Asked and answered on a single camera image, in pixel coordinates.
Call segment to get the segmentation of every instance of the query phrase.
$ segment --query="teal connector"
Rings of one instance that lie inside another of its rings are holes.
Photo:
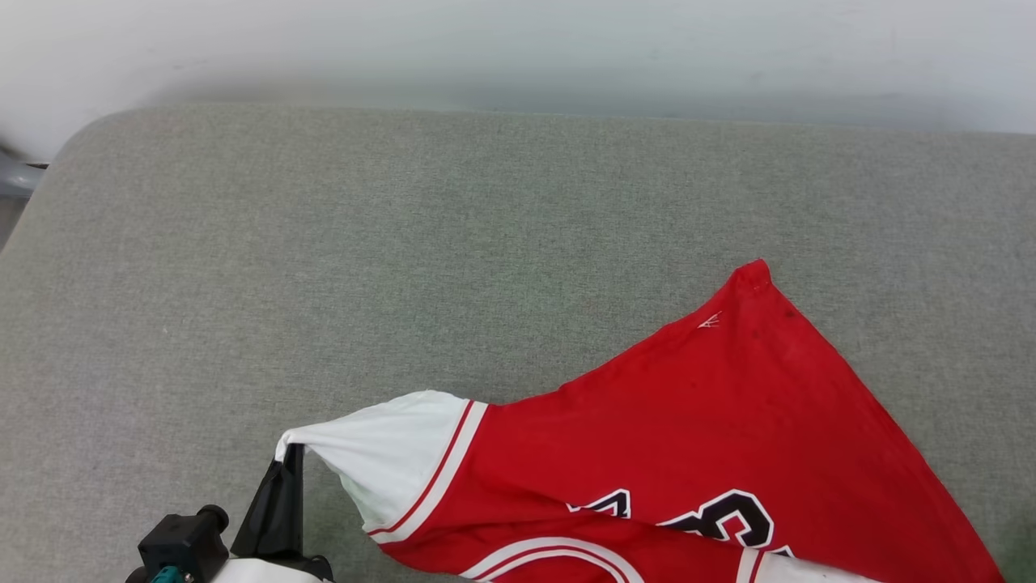
[[[151,580],[151,583],[186,583],[186,582],[183,580],[183,575],[180,574],[180,570],[176,569],[175,566],[165,566],[162,569],[162,571],[159,572],[157,575],[154,576],[154,579]]]

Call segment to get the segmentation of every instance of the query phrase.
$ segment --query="black and white number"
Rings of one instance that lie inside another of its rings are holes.
[[[766,547],[773,540],[774,523],[762,504],[752,494],[731,490],[701,504],[697,511],[663,522],[659,526],[694,532],[710,538],[729,541],[724,523],[741,519],[744,528],[733,536],[745,547]]]
[[[570,513],[577,513],[583,508],[587,511],[594,511],[595,513],[607,513],[613,517],[621,519],[630,518],[630,491],[625,489],[618,489],[611,494],[601,498],[600,500],[595,500],[589,504],[583,506],[573,506],[572,504],[566,504],[569,507]]]

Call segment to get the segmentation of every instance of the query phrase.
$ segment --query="jersey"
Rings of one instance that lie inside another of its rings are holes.
[[[477,581],[1003,581],[761,260],[556,391],[405,396],[291,430],[400,562]]]

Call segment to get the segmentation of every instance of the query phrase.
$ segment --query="gray fabric surface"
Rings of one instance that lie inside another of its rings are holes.
[[[1036,570],[1036,138],[190,106],[80,133],[0,252],[0,579],[121,582],[206,503],[229,542],[283,430],[552,390],[759,256]],[[450,579],[307,479],[342,583]]]

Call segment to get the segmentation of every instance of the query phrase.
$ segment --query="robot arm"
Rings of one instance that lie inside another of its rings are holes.
[[[334,583],[327,559],[303,555],[303,445],[263,476],[230,552],[220,534],[227,513],[208,505],[169,515],[138,545],[144,566],[126,583]]]

